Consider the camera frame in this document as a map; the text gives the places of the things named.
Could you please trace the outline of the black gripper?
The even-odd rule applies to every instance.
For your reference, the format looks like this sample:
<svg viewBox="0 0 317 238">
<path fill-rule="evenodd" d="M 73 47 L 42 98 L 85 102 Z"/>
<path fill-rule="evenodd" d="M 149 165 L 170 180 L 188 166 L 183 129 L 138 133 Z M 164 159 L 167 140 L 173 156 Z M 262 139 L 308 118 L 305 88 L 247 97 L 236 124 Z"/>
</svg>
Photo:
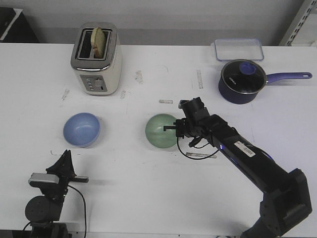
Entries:
<svg viewBox="0 0 317 238">
<path fill-rule="evenodd" d="M 188 138 L 196 138 L 198 137 L 198 135 L 192 130 L 192 128 L 190 127 L 188 121 L 183 118 L 183 119 L 177 119 L 174 123 L 174 126 L 170 126 L 170 125 L 165 125 L 163 127 L 164 131 L 167 130 L 176 130 L 176 137 L 188 137 Z"/>
<path fill-rule="evenodd" d="M 89 181 L 88 177 L 75 174 L 70 150 L 65 150 L 52 166 L 46 168 L 46 172 L 41 183 L 41 192 L 53 201 L 64 200 L 70 182 L 88 183 Z"/>
</svg>

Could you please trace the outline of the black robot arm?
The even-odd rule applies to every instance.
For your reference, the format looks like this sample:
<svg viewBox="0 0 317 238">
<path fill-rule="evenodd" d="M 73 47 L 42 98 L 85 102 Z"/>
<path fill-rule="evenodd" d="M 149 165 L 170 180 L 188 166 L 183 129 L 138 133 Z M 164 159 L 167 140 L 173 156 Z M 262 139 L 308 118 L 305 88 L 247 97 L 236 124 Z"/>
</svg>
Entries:
<svg viewBox="0 0 317 238">
<path fill-rule="evenodd" d="M 185 117 L 164 130 L 192 138 L 190 147 L 205 139 L 227 157 L 262 193 L 260 217 L 241 234 L 243 238 L 277 238 L 312 212 L 307 178 L 300 169 L 286 172 L 272 157 L 242 137 L 220 116 L 210 115 L 201 98 L 181 100 Z"/>
<path fill-rule="evenodd" d="M 78 189 L 70 182 L 87 183 L 88 177 L 76 175 L 71 151 L 65 150 L 61 157 L 45 173 L 32 173 L 28 179 L 31 187 L 39 188 L 41 195 L 32 198 L 25 207 L 25 216 L 32 230 L 31 238 L 71 238 L 60 216 L 68 189 Z"/>
</svg>

